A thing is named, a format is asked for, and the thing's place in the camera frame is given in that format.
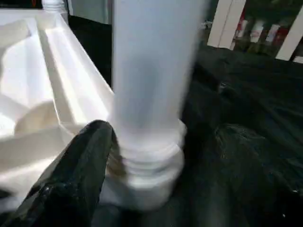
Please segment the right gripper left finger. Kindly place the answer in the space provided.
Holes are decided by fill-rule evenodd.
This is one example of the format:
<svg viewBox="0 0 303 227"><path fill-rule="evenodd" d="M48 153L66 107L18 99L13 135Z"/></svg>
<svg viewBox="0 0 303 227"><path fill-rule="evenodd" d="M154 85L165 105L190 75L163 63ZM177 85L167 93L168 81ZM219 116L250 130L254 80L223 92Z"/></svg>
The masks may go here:
<svg viewBox="0 0 303 227"><path fill-rule="evenodd" d="M114 138L112 126L87 124L44 170L4 227L89 227Z"/></svg>

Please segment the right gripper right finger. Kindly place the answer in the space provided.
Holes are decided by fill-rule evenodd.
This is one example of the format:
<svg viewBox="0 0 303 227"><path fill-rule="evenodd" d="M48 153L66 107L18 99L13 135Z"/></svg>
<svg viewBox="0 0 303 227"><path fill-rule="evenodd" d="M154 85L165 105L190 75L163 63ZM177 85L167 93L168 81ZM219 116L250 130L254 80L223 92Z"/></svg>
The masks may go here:
<svg viewBox="0 0 303 227"><path fill-rule="evenodd" d="M303 160L237 124L215 131L217 153L251 227L303 225Z"/></svg>

